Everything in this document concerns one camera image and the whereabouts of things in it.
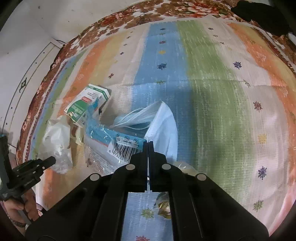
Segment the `bracelet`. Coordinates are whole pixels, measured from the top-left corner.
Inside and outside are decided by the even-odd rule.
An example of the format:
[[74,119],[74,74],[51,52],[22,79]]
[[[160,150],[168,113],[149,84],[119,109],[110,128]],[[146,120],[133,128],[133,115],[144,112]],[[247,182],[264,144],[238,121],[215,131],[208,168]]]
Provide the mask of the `bracelet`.
[[11,218],[9,218],[10,220],[11,220],[11,222],[15,225],[15,226],[17,226],[17,227],[19,227],[19,228],[25,228],[26,227],[26,224],[25,223],[20,223],[20,222],[18,222],[18,221],[14,221],[14,220],[12,220]]

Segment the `white barcode label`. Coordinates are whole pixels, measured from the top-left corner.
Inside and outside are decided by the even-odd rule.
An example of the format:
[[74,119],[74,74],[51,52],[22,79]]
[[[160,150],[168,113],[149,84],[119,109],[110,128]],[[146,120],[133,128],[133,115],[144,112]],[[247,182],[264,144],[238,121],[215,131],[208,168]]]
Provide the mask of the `white barcode label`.
[[116,157],[119,161],[129,163],[133,154],[137,154],[142,151],[132,146],[127,146],[126,144],[124,145],[118,142],[111,141],[108,146],[107,152]]

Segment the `orange stripe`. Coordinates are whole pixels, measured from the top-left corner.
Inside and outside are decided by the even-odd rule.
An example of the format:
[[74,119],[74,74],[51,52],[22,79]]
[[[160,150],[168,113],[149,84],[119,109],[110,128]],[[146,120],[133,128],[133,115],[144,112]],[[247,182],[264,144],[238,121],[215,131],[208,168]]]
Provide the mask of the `orange stripe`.
[[[296,79],[292,71],[270,50],[262,39],[259,43],[258,37],[260,38],[260,36],[252,28],[235,23],[230,23],[229,25],[245,44],[247,51],[255,59],[258,66],[268,72],[271,85],[276,90],[284,106],[289,130],[289,185],[292,185],[296,181],[296,176],[294,175],[296,167],[296,155],[294,151],[294,147],[296,146],[294,137],[296,133],[296,95],[293,91],[295,90]],[[258,56],[258,53],[266,56],[265,61]]]
[[97,43],[84,59],[75,80],[62,100],[57,118],[64,114],[68,104],[89,84],[89,78],[97,65],[97,60],[111,39],[112,37],[109,37]]

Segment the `yellow snowflake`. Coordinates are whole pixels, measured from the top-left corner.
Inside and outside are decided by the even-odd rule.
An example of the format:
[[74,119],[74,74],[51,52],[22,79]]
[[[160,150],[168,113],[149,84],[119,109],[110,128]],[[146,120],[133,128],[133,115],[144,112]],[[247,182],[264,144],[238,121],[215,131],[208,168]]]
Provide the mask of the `yellow snowflake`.
[[267,135],[266,134],[258,135],[258,141],[260,142],[260,144],[265,144],[267,141]]

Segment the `floral tablecloth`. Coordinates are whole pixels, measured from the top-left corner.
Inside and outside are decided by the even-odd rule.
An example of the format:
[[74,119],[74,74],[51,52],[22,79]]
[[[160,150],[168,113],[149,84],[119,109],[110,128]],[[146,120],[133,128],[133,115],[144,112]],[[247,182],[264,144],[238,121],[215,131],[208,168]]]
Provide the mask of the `floral tablecloth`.
[[[18,162],[38,157],[48,120],[89,83],[112,90],[105,124],[162,100],[178,127],[177,160],[206,173],[273,233],[296,198],[295,52],[286,36],[244,22],[228,4],[147,1],[84,30],[40,85]],[[71,147],[73,170],[46,170],[37,187],[46,207],[93,172],[83,147]],[[157,196],[129,195],[122,240],[172,240],[170,220],[155,210]]]

